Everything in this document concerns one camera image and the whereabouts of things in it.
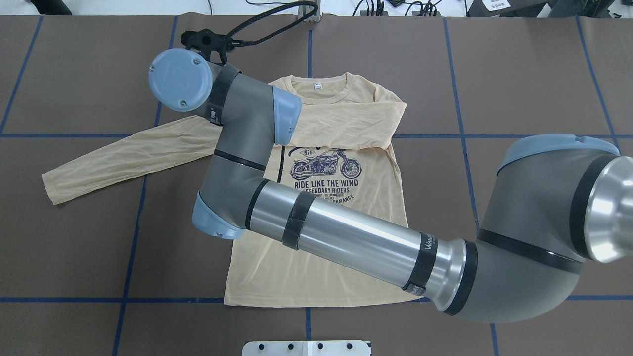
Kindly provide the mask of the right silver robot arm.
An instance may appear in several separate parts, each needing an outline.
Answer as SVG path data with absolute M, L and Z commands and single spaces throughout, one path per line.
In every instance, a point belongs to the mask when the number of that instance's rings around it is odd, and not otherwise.
M 253 231 L 481 323 L 547 313 L 570 296 L 585 261 L 632 255 L 632 158 L 605 140 L 518 140 L 477 238 L 445 241 L 264 178 L 273 145 L 288 144 L 298 124 L 296 95 L 179 48 L 151 62 L 148 81 L 167 107 L 221 129 L 192 212 L 207 235 Z

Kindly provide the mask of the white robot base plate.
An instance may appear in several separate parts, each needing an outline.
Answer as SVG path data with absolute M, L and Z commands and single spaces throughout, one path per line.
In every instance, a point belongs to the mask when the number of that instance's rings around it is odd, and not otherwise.
M 247 342 L 242 356 L 371 356 L 370 341 L 294 340 Z

